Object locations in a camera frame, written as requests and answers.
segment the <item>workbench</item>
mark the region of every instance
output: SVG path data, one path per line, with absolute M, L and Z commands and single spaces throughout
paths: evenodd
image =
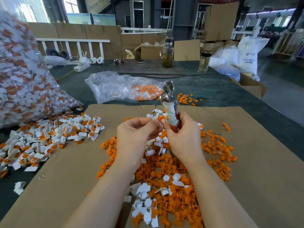
M 135 61 L 126 61 L 125 64 L 114 66 L 110 65 L 111 62 L 112 61 L 106 61 L 106 64 L 108 65 L 105 64 L 103 66 L 92 65 L 90 68 L 80 73 L 73 72 L 69 76 L 61 79 L 58 84 L 62 90 L 84 103 L 84 108 L 86 109 L 88 105 L 97 103 L 92 91 L 84 82 L 91 73 L 110 70 L 118 71 L 123 74 L 146 75 L 160 81 L 172 80 L 178 93 L 193 94 L 196 99 L 203 100 L 197 103 L 197 106 L 242 107 L 302 161 L 304 160 L 304 141 L 302 139 L 304 134 L 303 127 L 291 119 L 288 119 L 262 100 L 244 90 L 241 86 L 234 84 L 226 76 L 218 74 L 211 68 L 209 68 L 207 73 L 197 76 L 199 61 L 175 62 L 172 70 L 162 70 L 159 66 L 161 60 L 147 61 L 144 65 L 137 64 Z M 71 71 L 73 67 L 74 66 L 54 67 L 50 72 L 55 79 L 59 79 L 61 76 Z M 106 104 L 160 105 L 161 103 L 155 99 L 152 101 L 115 100 L 107 102 Z M 1 133 L 3 133 L 4 136 L 7 136 L 9 131 L 10 129 L 2 129 Z M 13 192 L 14 184 L 18 181 L 26 181 L 29 183 L 35 174 L 36 173 L 24 172 L 19 169 L 18 171 L 10 171 L 5 178 L 0 180 L 0 192 L 2 193 L 0 219 L 5 216 L 18 198 L 18 195 Z

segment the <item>left hand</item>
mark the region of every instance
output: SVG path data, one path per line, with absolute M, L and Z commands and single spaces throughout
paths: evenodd
M 147 141 L 156 138 L 162 130 L 159 121 L 152 118 L 133 118 L 120 124 L 115 162 L 125 163 L 135 172 L 141 165 Z

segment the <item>hand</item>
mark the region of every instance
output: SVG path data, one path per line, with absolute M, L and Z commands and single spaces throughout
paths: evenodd
M 180 120 L 182 127 L 178 133 L 171 129 L 167 120 L 161 120 L 167 132 L 172 152 L 186 168 L 191 167 L 194 163 L 206 163 L 201 147 L 200 128 L 197 122 L 186 112 L 180 113 Z
M 125 163 L 135 172 L 141 165 L 147 141 L 156 138 L 162 130 L 159 121 L 152 118 L 133 118 L 120 124 L 115 162 Z

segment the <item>power strip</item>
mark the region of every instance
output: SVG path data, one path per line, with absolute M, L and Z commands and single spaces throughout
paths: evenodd
M 87 64 L 85 64 L 85 65 L 83 65 L 83 66 L 75 66 L 75 67 L 74 67 L 74 70 L 75 70 L 76 72 L 81 72 L 81 71 L 84 71 L 85 69 L 89 68 L 90 66 L 91 66 L 91 64 L 90 64 L 90 63 L 87 63 Z

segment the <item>staircase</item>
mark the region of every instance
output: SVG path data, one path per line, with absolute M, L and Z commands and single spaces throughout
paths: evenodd
M 111 0 L 100 0 L 90 8 L 91 14 L 99 14 L 106 7 L 111 5 Z

